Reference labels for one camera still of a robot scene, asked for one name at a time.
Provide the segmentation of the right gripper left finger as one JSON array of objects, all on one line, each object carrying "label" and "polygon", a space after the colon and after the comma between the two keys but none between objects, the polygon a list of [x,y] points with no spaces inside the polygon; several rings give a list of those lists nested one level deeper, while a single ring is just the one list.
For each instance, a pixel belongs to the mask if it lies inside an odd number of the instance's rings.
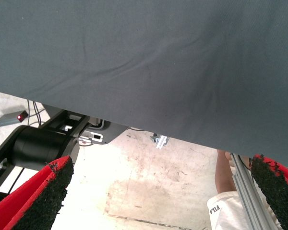
[{"label": "right gripper left finger", "polygon": [[0,230],[49,230],[73,175],[71,157],[47,164],[0,201]]}]

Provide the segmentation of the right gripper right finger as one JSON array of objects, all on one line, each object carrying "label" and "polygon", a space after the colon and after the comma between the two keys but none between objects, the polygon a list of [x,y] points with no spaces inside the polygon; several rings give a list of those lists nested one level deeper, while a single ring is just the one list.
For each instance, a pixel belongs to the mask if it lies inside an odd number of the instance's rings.
[{"label": "right gripper right finger", "polygon": [[251,161],[251,174],[280,226],[288,230],[288,168],[271,158],[256,154]]}]

